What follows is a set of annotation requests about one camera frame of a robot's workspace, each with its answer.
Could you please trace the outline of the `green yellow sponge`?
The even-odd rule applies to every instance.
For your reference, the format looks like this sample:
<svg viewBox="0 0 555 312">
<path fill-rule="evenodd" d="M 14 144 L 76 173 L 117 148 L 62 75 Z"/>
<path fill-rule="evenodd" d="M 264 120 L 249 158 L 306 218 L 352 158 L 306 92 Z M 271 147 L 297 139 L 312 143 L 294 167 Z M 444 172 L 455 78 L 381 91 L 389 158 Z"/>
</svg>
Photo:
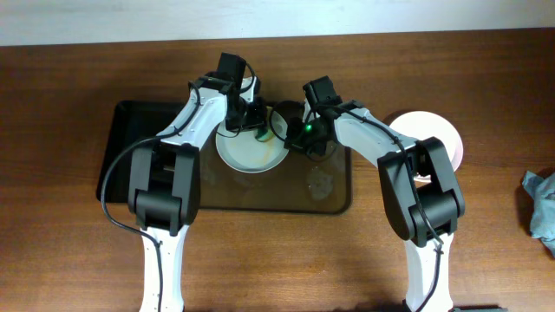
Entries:
<svg viewBox="0 0 555 312">
<path fill-rule="evenodd" d="M 258 142 L 267 142 L 275 137 L 274 133 L 268 127 L 260 127 L 255 133 L 255 140 Z"/>
</svg>

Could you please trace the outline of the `pale green plate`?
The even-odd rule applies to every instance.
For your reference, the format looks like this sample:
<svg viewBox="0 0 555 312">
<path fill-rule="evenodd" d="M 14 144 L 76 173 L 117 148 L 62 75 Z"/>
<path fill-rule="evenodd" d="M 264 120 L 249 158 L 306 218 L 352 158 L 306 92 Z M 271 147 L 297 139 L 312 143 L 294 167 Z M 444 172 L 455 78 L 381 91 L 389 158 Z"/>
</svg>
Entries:
<svg viewBox="0 0 555 312">
<path fill-rule="evenodd" d="M 287 123 L 280 113 L 267 113 L 267 127 L 275 137 L 267 142 L 255 140 L 257 129 L 227 131 L 222 121 L 216 128 L 215 144 L 219 157 L 232 169 L 261 173 L 279 165 L 288 155 L 279 136 L 286 135 Z"/>
</svg>

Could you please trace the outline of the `pink plate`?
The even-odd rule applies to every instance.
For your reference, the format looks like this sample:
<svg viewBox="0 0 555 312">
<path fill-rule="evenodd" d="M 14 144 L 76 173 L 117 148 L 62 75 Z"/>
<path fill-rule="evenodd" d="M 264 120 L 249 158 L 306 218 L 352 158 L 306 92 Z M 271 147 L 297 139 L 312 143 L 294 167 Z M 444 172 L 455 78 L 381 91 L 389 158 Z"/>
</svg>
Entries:
<svg viewBox="0 0 555 312">
<path fill-rule="evenodd" d="M 462 138 L 444 117 L 426 111 L 412 111 L 396 117 L 389 126 L 396 132 L 424 140 L 429 137 L 439 139 L 447 149 L 452 168 L 457 171 L 463 159 L 464 146 Z"/>
</svg>

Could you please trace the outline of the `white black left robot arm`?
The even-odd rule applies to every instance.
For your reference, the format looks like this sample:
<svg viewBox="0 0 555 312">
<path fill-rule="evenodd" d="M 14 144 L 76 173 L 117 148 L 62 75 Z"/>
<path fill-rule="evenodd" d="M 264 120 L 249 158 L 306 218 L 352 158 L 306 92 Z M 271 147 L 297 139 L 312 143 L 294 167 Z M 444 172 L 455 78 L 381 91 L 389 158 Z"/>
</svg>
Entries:
<svg viewBox="0 0 555 312">
<path fill-rule="evenodd" d="M 143 311 L 181 311 L 186 234 L 200 206 L 200 151 L 231 114 L 254 102 L 258 78 L 201 77 L 169 125 L 132 148 L 127 204 L 143 240 Z"/>
</svg>

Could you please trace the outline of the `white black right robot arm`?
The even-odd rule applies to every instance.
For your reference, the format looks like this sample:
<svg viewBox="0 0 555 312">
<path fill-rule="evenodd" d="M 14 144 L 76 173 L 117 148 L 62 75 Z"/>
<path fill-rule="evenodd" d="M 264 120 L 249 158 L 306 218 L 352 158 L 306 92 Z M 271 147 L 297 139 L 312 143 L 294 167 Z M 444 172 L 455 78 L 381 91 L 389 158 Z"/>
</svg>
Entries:
<svg viewBox="0 0 555 312">
<path fill-rule="evenodd" d="M 379 173 L 388 222 L 407 254 L 407 311 L 451 311 L 449 254 L 465 201 L 443 143 L 396 132 L 357 101 L 306 105 L 289 121 L 285 145 L 322 153 L 333 141 L 361 154 Z"/>
</svg>

